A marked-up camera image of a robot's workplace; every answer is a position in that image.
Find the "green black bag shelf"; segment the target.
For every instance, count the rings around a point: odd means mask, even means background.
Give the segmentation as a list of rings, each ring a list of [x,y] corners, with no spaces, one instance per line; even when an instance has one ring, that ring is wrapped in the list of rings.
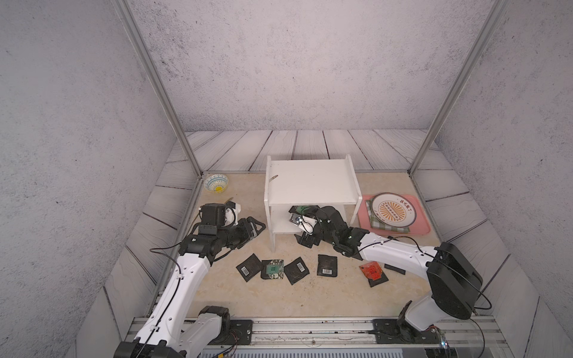
[[[289,212],[300,216],[314,217],[316,216],[316,212],[318,210],[319,207],[316,205],[299,205],[299,206],[292,206],[289,209]]]

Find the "black barcode bag shelf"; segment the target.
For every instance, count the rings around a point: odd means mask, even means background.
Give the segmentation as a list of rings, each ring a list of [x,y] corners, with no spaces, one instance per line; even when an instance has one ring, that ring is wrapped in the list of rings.
[[[236,267],[245,282],[249,282],[254,276],[259,274],[262,268],[263,264],[256,254],[252,254]]]

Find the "green label tea bag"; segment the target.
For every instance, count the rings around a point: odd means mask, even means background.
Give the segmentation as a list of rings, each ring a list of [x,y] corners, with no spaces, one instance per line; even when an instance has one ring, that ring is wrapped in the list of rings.
[[[283,260],[263,260],[261,278],[263,280],[279,280],[284,278]]]

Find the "black barcode tea bag top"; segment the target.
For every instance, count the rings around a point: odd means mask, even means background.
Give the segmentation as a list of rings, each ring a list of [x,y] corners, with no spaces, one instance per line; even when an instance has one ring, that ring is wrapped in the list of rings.
[[[289,280],[289,283],[294,285],[310,273],[303,259],[298,257],[288,265],[284,266],[284,274]]]

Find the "black barcode tea bag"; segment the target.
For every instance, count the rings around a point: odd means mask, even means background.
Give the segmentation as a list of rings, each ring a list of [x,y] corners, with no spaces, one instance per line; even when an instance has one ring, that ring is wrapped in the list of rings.
[[[397,268],[397,267],[395,267],[395,266],[391,266],[391,265],[388,265],[388,264],[384,264],[383,267],[384,267],[385,269],[390,270],[390,271],[397,272],[398,274],[406,275],[406,271],[405,271],[404,269]]]
[[[288,265],[284,266],[284,274],[289,280],[289,283],[294,285],[310,273],[303,259],[298,257]]]

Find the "red tea bag shelf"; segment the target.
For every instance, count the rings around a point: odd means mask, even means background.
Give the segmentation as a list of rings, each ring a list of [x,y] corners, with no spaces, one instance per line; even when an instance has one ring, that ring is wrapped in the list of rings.
[[[378,262],[369,262],[360,266],[362,273],[368,280],[379,280],[383,271]]]

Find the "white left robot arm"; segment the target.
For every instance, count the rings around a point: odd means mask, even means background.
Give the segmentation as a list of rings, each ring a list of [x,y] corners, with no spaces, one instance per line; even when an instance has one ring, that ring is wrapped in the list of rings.
[[[115,357],[199,357],[214,340],[230,335],[230,314],[210,306],[184,330],[187,312],[201,282],[223,248],[241,249],[267,229],[249,216],[222,226],[196,223],[179,243],[179,256],[166,289],[136,338],[119,343]]]

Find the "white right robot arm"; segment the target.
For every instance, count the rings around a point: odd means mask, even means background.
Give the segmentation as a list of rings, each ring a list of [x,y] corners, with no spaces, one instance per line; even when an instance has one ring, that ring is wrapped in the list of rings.
[[[427,280],[430,291],[407,303],[398,317],[404,329],[422,332],[443,319],[468,320],[476,310],[483,278],[456,246],[403,243],[352,228],[331,206],[292,206],[289,213],[303,231],[298,241],[310,240],[310,246],[324,241],[345,257],[387,264]]]

